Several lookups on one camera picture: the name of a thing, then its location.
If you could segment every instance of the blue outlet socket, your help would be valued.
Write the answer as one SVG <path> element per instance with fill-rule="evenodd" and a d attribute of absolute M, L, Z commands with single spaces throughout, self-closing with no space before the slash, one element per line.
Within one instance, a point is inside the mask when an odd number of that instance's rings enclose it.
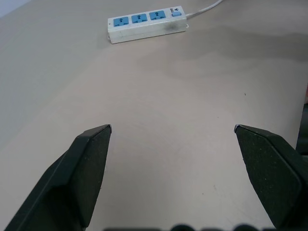
<path fill-rule="evenodd" d="M 142 14 L 133 15 L 131 17 L 131 20 L 133 23 L 142 23 L 142 22 L 148 21 L 148 18 L 146 17 L 146 14 L 142 13 Z"/>
<path fill-rule="evenodd" d="M 114 26 L 128 25 L 128 17 L 114 19 Z"/>
<path fill-rule="evenodd" d="M 157 20 L 157 19 L 163 19 L 165 18 L 165 12 L 164 11 L 156 11 L 150 13 L 150 19 L 151 20 Z"/>

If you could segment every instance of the power cord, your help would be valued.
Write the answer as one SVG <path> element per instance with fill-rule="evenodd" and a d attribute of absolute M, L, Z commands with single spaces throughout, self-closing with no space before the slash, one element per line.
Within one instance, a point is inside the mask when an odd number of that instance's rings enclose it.
<path fill-rule="evenodd" d="M 207 11 L 213 9 L 213 8 L 214 8 L 215 6 L 217 6 L 218 4 L 220 4 L 222 1 L 223 1 L 223 0 L 219 0 L 219 1 L 217 1 L 216 3 L 214 3 L 213 5 L 210 5 L 209 7 L 206 7 L 206 8 L 204 8 L 204 9 L 202 9 L 202 10 L 199 10 L 199 11 L 197 11 L 196 13 L 189 13 L 189 14 L 186 15 L 186 18 L 187 18 L 187 19 L 190 19 L 190 18 L 192 18 L 192 17 L 195 17 L 195 16 L 197 16 L 197 15 L 200 15 L 201 13 L 207 12 Z"/>

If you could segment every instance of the electrical outlet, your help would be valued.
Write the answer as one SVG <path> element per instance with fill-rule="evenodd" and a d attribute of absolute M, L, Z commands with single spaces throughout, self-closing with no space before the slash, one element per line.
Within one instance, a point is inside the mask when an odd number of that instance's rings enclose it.
<path fill-rule="evenodd" d="M 181 6 L 108 18 L 111 43 L 186 31 L 187 18 Z"/>
<path fill-rule="evenodd" d="M 133 23 L 142 23 L 142 22 L 148 21 L 148 18 L 146 17 L 146 14 L 142 13 L 142 14 L 133 15 L 131 17 L 131 20 Z"/>
<path fill-rule="evenodd" d="M 164 11 L 156 11 L 156 12 L 151 12 L 150 13 L 150 19 L 151 20 L 157 20 L 157 19 L 162 19 L 165 18 L 165 12 Z"/>
<path fill-rule="evenodd" d="M 114 27 L 128 25 L 128 17 L 114 19 Z"/>

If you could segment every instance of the beige table surface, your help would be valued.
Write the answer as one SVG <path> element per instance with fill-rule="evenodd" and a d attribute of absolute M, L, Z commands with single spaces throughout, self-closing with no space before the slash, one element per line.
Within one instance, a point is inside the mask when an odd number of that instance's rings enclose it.
<path fill-rule="evenodd" d="M 107 170 L 87 230 L 272 226 L 233 127 L 295 147 L 308 1 L 225 0 L 187 32 L 107 41 L 109 17 L 213 2 L 33 0 L 0 19 L 0 229 L 75 136 L 107 123 Z"/>

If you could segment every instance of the power strip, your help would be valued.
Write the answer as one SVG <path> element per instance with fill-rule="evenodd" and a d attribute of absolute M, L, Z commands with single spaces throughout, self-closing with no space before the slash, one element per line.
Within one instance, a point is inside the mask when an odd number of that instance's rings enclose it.
<path fill-rule="evenodd" d="M 187 18 L 181 6 L 108 18 L 111 43 L 186 31 Z"/>

